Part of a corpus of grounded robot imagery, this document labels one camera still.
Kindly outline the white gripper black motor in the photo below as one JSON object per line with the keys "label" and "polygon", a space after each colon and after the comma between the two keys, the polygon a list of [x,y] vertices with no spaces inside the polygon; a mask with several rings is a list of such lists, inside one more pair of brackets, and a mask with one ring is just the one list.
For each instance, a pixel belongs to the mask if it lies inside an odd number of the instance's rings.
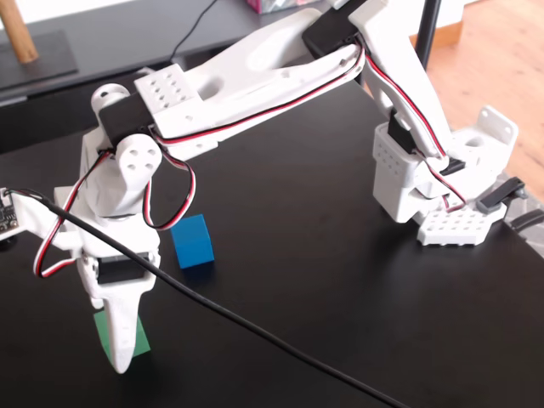
{"label": "white gripper black motor", "polygon": [[[145,260],[160,264],[160,238],[141,216],[108,219],[95,216],[83,196],[78,196],[70,214],[118,241]],[[127,371],[136,346],[139,303],[153,289],[156,278],[102,240],[72,222],[60,228],[54,243],[64,242],[76,259],[78,274],[95,309],[105,308],[111,364],[115,371]]]}

